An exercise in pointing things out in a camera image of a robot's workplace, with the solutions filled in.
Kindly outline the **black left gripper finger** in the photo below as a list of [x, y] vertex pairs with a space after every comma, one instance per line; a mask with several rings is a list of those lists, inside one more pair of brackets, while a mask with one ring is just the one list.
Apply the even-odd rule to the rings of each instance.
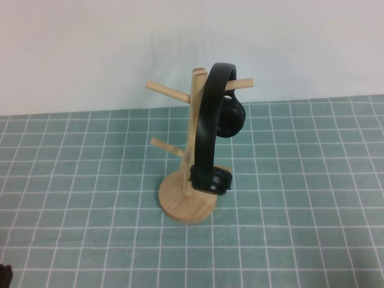
[[10, 265], [0, 264], [0, 288], [9, 288], [12, 278], [12, 267]]

